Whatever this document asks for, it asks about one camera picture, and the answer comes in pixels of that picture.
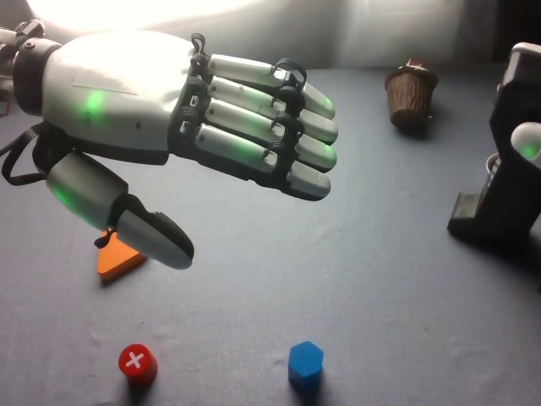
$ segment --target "red button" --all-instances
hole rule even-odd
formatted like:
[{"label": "red button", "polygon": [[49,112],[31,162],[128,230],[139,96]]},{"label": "red button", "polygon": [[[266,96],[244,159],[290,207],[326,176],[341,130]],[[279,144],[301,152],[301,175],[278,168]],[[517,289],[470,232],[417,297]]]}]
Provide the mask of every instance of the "red button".
[{"label": "red button", "polygon": [[130,384],[144,387],[152,383],[158,372],[156,359],[143,344],[131,344],[118,357],[118,367]]}]

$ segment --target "gray table surface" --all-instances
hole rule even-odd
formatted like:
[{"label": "gray table surface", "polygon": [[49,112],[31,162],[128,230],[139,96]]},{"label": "gray table surface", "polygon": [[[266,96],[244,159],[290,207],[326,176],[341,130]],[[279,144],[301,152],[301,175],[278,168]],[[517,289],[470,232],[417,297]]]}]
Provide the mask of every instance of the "gray table surface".
[{"label": "gray table surface", "polygon": [[[310,72],[341,131],[321,202],[174,156],[101,160],[189,234],[184,271],[148,261],[102,287],[98,232],[44,184],[2,179],[0,404],[298,405],[287,356],[309,339],[325,351],[315,404],[539,406],[538,274],[446,231],[457,192],[485,180],[501,73],[442,74],[414,140],[388,121],[384,71]],[[0,141],[36,121],[0,119]],[[16,170],[32,169],[26,153]],[[142,396],[117,367],[137,342],[159,363]]]}]

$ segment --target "blue block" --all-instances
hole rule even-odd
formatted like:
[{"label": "blue block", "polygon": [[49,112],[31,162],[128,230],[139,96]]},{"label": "blue block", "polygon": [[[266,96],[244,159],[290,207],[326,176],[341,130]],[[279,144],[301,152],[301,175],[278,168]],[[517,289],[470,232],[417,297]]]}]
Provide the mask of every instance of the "blue block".
[{"label": "blue block", "polygon": [[315,389],[321,382],[323,351],[310,341],[291,347],[289,350],[289,381],[299,389]]}]

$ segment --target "white curtain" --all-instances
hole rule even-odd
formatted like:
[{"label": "white curtain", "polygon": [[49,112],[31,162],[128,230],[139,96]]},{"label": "white curtain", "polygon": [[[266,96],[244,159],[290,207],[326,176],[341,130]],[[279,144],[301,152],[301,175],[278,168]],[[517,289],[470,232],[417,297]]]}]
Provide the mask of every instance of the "white curtain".
[{"label": "white curtain", "polygon": [[[12,4],[2,7],[11,12],[0,15],[0,25],[15,27],[15,18],[29,18],[20,0],[1,1]],[[47,37],[62,43],[111,29],[159,30],[187,39],[201,32],[208,52],[334,68],[397,66],[409,58],[434,66],[487,62],[497,0],[28,2],[46,23]]]}]

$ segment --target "orange triangle block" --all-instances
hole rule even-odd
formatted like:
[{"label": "orange triangle block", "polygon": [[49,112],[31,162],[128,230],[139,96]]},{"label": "orange triangle block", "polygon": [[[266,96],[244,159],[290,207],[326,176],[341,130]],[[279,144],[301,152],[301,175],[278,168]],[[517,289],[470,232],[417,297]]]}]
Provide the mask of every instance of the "orange triangle block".
[{"label": "orange triangle block", "polygon": [[98,275],[103,282],[110,282],[145,261],[146,256],[128,247],[117,239],[116,233],[113,233],[109,244],[98,251]]}]

